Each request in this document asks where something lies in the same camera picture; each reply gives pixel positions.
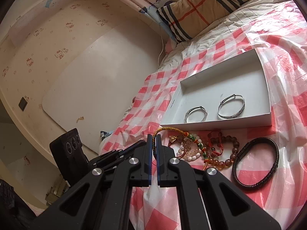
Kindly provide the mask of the large silver bangle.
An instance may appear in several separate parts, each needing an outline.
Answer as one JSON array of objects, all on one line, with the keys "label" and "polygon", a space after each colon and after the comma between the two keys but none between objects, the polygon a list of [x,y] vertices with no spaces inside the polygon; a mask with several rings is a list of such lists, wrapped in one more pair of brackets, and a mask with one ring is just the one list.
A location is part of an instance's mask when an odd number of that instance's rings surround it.
[{"label": "large silver bangle", "polygon": [[[231,101],[231,100],[235,100],[235,99],[239,99],[239,100],[241,100],[241,102],[242,102],[242,106],[241,106],[240,110],[237,111],[235,114],[229,115],[229,116],[220,114],[220,110],[221,110],[221,108],[225,105],[225,103],[227,103],[227,102],[229,102],[229,101]],[[240,116],[240,115],[243,113],[243,111],[245,110],[245,107],[246,107],[245,98],[244,98],[241,94],[232,94],[232,95],[226,97],[225,99],[223,99],[223,100],[220,102],[220,104],[219,104],[219,106],[218,106],[217,114],[218,114],[218,117],[219,117],[219,118],[223,118],[223,119],[233,119],[233,118],[237,118],[238,116]]]}]

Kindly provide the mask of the white shallow cardboard tray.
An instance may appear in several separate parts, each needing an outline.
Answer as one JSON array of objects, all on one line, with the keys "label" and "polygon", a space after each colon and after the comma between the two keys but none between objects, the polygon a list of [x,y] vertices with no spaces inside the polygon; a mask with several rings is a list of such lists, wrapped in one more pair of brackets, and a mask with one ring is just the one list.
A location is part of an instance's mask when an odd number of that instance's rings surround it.
[{"label": "white shallow cardboard tray", "polygon": [[[223,119],[217,114],[220,102],[232,94],[241,94],[246,107],[237,118]],[[201,110],[189,115],[186,112],[203,106],[208,115],[205,121]],[[221,108],[220,114],[233,115],[242,102],[231,100]],[[236,129],[270,126],[272,110],[263,64],[255,49],[241,53],[180,81],[161,121],[163,127],[181,130]]]}]

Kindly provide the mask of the red white checkered plastic sheet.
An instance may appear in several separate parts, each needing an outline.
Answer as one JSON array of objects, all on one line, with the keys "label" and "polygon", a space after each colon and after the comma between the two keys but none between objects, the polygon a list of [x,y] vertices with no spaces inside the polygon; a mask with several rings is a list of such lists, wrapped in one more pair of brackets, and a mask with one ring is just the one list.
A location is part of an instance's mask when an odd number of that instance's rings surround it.
[{"label": "red white checkered plastic sheet", "polygon": [[306,20],[294,1],[283,2],[214,46],[185,57],[177,67],[149,75],[130,112],[100,151],[121,149],[155,132],[179,82],[223,60],[255,49],[270,90],[272,126],[228,130],[240,144],[266,136],[280,152],[273,179],[250,198],[282,229],[306,202]]}]

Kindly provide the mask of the left plaid pillow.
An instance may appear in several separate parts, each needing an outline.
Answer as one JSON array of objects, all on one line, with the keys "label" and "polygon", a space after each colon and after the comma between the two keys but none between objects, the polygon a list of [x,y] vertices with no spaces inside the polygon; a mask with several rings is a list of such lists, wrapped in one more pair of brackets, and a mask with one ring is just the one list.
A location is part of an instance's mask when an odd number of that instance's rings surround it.
[{"label": "left plaid pillow", "polygon": [[177,43],[193,39],[214,21],[239,9],[237,0],[178,0],[157,10]]}]

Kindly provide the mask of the white wall panel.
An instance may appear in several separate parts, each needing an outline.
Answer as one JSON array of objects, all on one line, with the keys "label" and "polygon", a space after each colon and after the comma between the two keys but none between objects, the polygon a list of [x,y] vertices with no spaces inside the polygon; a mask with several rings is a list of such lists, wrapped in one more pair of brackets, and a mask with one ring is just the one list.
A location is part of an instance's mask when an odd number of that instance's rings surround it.
[{"label": "white wall panel", "polygon": [[60,74],[43,97],[43,110],[82,143],[100,151],[102,131],[115,130],[145,79],[158,68],[160,35],[139,19],[98,38]]}]

